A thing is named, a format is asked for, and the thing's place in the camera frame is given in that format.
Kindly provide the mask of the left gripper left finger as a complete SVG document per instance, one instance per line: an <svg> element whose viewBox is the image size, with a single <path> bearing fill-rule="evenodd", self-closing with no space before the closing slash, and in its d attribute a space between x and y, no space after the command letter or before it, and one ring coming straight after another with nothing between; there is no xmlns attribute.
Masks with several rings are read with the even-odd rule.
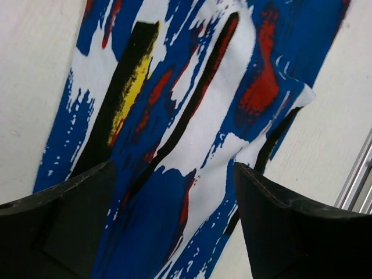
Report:
<svg viewBox="0 0 372 279"><path fill-rule="evenodd" d="M1 205L1 278L89 278L116 174L104 162Z"/></svg>

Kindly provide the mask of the blue patterned trousers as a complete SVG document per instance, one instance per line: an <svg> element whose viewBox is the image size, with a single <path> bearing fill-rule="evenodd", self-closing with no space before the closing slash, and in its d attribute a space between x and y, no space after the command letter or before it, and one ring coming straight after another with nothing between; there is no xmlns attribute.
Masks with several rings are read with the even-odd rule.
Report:
<svg viewBox="0 0 372 279"><path fill-rule="evenodd" d="M39 192L117 176L88 278L208 278L237 223L236 162L264 171L349 1L87 1Z"/></svg>

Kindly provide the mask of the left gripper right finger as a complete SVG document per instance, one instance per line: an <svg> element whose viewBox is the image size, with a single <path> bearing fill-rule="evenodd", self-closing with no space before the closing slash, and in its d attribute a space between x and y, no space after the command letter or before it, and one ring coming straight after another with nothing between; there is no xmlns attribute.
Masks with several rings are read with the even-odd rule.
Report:
<svg viewBox="0 0 372 279"><path fill-rule="evenodd" d="M253 278L370 278L371 216L328 206L242 163L233 179Z"/></svg>

